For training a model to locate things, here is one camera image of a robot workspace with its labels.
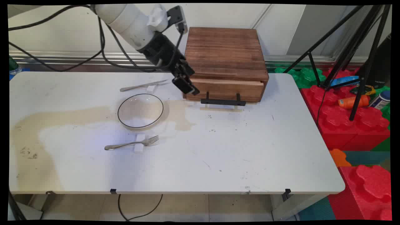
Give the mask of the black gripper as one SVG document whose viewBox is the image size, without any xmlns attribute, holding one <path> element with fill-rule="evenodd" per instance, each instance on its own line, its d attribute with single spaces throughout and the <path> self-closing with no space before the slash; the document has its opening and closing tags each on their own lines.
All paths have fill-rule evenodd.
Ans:
<svg viewBox="0 0 400 225">
<path fill-rule="evenodd" d="M 161 32 L 155 32 L 150 42 L 139 49 L 148 61 L 154 66 L 138 67 L 141 70 L 159 70 L 162 72 L 178 73 L 179 76 L 172 79 L 172 83 L 183 93 L 197 95 L 200 91 L 191 82 L 190 77 L 195 71 L 190 67 L 183 54 L 178 49 L 183 33 L 180 33 L 177 44 L 173 44 L 167 36 Z"/>
</svg>

